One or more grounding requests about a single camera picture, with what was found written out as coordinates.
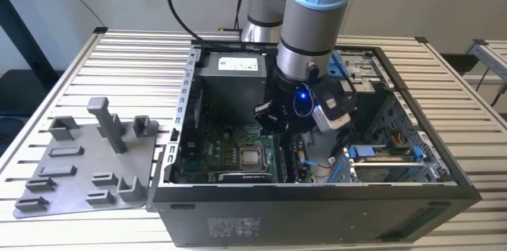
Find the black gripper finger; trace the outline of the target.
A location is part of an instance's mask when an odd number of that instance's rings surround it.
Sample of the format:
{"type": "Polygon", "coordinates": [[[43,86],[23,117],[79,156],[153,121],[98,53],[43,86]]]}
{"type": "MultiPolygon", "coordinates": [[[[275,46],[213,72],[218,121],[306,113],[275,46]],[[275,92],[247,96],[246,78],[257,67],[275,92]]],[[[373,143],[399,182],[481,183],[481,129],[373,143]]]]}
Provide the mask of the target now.
{"type": "Polygon", "coordinates": [[[273,111],[273,107],[273,101],[269,101],[254,109],[255,120],[269,132],[275,132],[278,129],[278,116],[273,111]]]}

